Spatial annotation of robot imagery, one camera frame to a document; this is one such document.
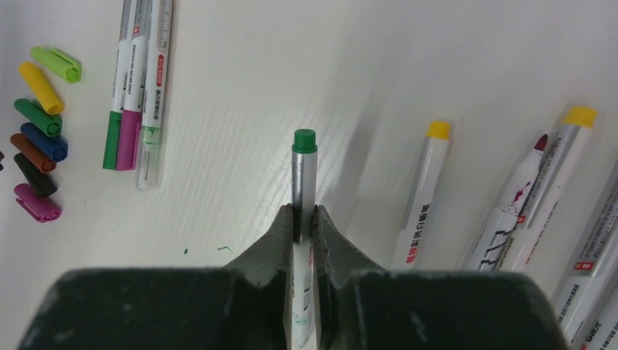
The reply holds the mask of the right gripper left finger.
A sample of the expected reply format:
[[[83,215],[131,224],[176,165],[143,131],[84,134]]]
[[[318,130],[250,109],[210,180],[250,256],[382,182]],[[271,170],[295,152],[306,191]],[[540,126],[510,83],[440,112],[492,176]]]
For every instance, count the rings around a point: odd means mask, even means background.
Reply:
[[[43,297],[19,349],[285,349],[292,208],[228,264],[85,268]]]

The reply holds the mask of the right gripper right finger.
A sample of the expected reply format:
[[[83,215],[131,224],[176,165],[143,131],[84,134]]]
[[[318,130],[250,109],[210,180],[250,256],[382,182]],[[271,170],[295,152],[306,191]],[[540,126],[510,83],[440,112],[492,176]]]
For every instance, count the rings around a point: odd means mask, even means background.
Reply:
[[[544,293],[520,273],[390,271],[313,215],[320,349],[566,349]]]

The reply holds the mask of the marker with purple cap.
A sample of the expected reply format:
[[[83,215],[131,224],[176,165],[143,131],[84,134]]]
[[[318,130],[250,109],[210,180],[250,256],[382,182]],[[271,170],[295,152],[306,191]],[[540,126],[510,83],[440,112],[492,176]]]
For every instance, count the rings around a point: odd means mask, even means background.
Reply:
[[[463,264],[468,271],[492,271],[517,224],[520,212],[536,181],[548,135],[542,135],[515,167],[497,204],[482,229],[471,255]]]

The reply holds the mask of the marker with yellow cap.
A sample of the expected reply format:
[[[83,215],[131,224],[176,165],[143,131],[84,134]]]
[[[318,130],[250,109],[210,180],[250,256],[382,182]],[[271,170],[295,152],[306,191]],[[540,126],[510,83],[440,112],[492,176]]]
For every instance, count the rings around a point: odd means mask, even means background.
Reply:
[[[312,216],[316,199],[316,132],[298,129],[292,144],[292,338],[302,348],[313,331]]]

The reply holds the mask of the marker with lime cap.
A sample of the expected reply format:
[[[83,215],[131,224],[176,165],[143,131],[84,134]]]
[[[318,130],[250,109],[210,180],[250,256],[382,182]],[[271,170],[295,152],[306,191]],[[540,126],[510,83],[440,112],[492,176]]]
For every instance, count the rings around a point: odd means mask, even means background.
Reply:
[[[392,269],[413,267],[426,231],[430,208],[450,144],[450,124],[433,121],[425,135],[391,259]]]

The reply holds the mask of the purple pen cap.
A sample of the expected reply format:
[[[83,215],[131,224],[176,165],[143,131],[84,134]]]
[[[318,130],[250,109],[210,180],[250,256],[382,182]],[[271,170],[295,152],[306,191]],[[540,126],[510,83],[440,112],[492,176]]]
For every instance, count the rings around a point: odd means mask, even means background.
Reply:
[[[15,186],[14,194],[17,204],[39,223],[57,220],[62,214],[62,209],[54,201],[37,196],[29,184],[22,183]]]

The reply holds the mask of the black pen cap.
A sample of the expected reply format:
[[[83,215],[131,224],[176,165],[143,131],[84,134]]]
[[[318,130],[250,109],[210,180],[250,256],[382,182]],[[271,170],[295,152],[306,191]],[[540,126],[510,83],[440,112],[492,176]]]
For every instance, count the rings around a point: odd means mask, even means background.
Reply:
[[[33,187],[36,196],[49,197],[58,190],[52,178],[42,173],[23,153],[17,153],[13,160],[27,182]]]

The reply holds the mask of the marker with dark green cap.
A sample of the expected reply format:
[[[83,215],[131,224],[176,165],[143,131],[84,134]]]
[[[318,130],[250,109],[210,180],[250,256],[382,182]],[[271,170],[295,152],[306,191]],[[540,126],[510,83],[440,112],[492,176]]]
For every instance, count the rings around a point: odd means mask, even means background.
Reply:
[[[602,299],[617,281],[617,166],[585,226],[566,268],[554,310],[568,346],[576,346],[590,328]]]

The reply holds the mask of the brown pen cap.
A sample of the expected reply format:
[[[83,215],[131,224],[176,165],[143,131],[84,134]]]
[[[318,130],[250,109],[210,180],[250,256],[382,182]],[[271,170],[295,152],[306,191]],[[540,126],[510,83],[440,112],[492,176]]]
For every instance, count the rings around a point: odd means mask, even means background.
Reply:
[[[22,133],[13,134],[9,140],[42,173],[48,174],[56,169],[57,164]]]

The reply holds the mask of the blue pen cap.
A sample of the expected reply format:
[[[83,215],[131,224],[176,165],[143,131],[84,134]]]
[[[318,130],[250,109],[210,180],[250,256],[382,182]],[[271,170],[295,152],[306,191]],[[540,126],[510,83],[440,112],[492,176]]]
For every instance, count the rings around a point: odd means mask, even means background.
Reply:
[[[32,122],[22,124],[20,132],[54,162],[67,158],[69,146],[61,136],[46,136]]]

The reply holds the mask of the marker with black cap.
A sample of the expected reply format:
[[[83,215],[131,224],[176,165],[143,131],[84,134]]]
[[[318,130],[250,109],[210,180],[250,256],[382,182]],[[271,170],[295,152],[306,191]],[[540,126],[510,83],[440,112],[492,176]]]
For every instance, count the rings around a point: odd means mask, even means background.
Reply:
[[[525,270],[589,141],[598,111],[574,106],[559,125],[515,229],[497,263],[500,272]]]

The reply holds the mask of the lime pen cap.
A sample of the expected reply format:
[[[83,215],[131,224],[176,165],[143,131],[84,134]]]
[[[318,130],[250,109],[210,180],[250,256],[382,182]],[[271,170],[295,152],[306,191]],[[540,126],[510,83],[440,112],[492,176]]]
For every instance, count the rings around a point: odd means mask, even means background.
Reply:
[[[40,65],[68,83],[77,83],[82,78],[81,63],[68,53],[55,47],[35,46],[31,57]]]

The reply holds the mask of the yellow pen cap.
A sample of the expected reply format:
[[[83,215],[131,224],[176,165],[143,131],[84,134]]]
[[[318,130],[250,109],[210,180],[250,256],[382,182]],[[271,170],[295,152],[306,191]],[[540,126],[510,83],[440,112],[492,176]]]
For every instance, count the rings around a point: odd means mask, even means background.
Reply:
[[[32,62],[24,62],[20,64],[18,71],[46,113],[61,114],[63,112],[63,102],[38,66]]]

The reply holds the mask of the marker with blue cap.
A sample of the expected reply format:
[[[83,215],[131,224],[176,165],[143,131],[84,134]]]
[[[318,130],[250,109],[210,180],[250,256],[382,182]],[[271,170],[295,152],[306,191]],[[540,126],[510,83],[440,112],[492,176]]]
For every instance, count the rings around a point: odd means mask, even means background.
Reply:
[[[591,327],[578,349],[617,349],[617,284],[594,304]]]

